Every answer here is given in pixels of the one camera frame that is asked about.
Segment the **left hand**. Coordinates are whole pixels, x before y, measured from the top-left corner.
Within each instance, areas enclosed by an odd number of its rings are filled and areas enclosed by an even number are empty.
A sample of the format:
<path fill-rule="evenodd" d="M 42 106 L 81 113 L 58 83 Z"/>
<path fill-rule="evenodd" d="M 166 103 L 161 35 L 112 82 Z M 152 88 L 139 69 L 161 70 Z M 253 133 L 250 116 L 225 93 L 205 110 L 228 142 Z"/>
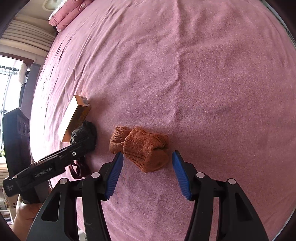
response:
<path fill-rule="evenodd" d="M 19 240 L 26 240 L 32 223 L 42 205 L 42 203 L 26 204 L 23 202 L 22 197 L 18 196 L 16 216 L 11 229 Z"/>

